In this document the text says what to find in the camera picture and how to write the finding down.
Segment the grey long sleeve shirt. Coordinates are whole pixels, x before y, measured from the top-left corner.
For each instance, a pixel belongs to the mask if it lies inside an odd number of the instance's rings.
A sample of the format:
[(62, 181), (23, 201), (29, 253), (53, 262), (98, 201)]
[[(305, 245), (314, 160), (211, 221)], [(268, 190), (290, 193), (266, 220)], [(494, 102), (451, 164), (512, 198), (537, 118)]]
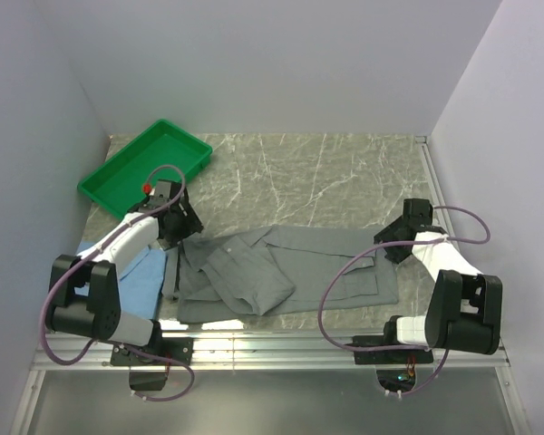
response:
[(185, 239), (168, 256), (169, 294), (183, 324), (327, 309), (394, 305), (393, 263), (368, 254), (378, 226), (258, 227), (223, 237)]

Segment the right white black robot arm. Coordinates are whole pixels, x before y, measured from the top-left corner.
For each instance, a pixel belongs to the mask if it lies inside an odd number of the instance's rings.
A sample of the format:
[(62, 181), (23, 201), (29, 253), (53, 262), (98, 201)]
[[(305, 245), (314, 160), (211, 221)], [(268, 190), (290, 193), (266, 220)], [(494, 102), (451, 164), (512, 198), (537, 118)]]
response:
[(426, 314), (395, 315), (385, 323), (381, 349), (401, 362), (414, 346), (493, 354), (500, 343), (503, 286), (468, 263), (441, 227), (396, 219), (374, 236), (395, 264), (412, 256), (434, 280)]

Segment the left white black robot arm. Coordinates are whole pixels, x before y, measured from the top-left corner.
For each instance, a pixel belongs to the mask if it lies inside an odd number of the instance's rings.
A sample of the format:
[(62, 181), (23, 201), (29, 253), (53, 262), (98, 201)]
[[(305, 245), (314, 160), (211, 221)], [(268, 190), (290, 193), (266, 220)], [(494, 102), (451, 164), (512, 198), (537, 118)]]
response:
[[(202, 229), (187, 198), (147, 197), (99, 243), (79, 255), (57, 257), (40, 313), (40, 344), (48, 357), (72, 365), (93, 343), (105, 342), (128, 349), (144, 364), (158, 362), (165, 350), (160, 325), (122, 310), (119, 275), (153, 241), (174, 247)], [(88, 342), (76, 357), (64, 360), (49, 346), (48, 331), (78, 335)]]

